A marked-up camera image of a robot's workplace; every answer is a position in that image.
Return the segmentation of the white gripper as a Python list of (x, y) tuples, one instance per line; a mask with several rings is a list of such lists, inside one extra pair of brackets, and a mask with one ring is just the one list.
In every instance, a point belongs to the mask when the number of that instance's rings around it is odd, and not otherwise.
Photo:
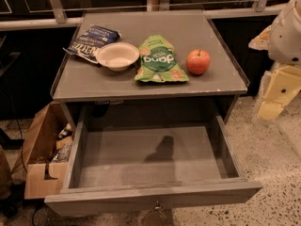
[(271, 74), (268, 89), (258, 116), (266, 121), (275, 120), (301, 90), (301, 68), (284, 66)]

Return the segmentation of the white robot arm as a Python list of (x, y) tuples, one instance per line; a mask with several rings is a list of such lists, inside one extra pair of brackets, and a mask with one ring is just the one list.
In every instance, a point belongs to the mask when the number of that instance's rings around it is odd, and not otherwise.
[(248, 47), (266, 50), (280, 67), (270, 77), (258, 117), (275, 120), (301, 90), (301, 0), (290, 0)]

